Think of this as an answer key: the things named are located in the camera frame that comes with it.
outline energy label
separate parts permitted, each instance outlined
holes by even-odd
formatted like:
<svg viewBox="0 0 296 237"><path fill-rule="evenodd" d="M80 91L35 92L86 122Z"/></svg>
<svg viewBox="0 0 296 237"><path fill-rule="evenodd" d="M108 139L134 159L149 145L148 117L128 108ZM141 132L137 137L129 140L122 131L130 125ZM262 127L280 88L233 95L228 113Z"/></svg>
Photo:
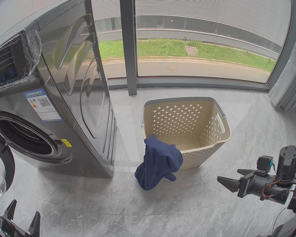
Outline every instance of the energy label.
<svg viewBox="0 0 296 237"><path fill-rule="evenodd" d="M24 96L43 121L62 121L44 89L24 92Z"/></svg>

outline laundry basket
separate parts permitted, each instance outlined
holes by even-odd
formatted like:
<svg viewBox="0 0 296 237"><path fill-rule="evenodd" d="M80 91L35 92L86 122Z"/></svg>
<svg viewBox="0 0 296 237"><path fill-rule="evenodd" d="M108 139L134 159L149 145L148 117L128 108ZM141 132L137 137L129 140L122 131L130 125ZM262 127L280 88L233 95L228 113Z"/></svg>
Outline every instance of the laundry basket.
<svg viewBox="0 0 296 237"><path fill-rule="evenodd" d="M141 126L144 139L153 133L158 140L176 145L184 160L180 170L201 166L231 139L226 115L210 97L147 101Z"/></svg>

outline gray curtain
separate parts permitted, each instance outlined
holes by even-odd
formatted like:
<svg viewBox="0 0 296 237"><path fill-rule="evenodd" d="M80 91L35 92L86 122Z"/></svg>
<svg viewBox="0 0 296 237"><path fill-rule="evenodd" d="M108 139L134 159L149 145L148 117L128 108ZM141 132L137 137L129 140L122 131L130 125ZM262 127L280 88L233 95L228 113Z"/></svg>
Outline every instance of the gray curtain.
<svg viewBox="0 0 296 237"><path fill-rule="evenodd" d="M285 110L296 104L296 44L278 81L268 93L275 107Z"/></svg>

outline control panel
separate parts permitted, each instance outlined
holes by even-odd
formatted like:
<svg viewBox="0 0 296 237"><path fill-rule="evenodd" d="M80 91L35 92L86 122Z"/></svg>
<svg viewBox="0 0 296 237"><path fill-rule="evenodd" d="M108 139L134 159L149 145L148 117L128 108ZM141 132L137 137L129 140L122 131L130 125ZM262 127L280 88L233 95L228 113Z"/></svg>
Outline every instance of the control panel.
<svg viewBox="0 0 296 237"><path fill-rule="evenodd" d="M24 33L16 35L0 47L0 87L28 75L28 53Z"/></svg>

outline gray tile floor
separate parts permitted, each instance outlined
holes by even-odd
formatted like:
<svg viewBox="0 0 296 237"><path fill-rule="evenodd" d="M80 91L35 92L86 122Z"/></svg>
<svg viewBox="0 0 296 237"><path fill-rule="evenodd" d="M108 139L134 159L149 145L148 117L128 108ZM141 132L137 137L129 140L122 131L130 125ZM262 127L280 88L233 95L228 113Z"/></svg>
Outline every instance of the gray tile floor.
<svg viewBox="0 0 296 237"><path fill-rule="evenodd" d="M3 213L18 201L14 221L28 229L35 211L41 214L41 236L266 236L285 207L248 195L243 199L217 181L217 175L239 178L238 168L255 169L261 155L278 159L279 150L296 145L296 112L275 109L267 94L226 89L139 89L110 91L118 120L113 179L54 174L15 157L12 187L1 199ZM232 139L201 168L176 173L143 191L135 177L145 146L141 107L157 98L210 96L225 110ZM284 210L276 226L293 217Z"/></svg>

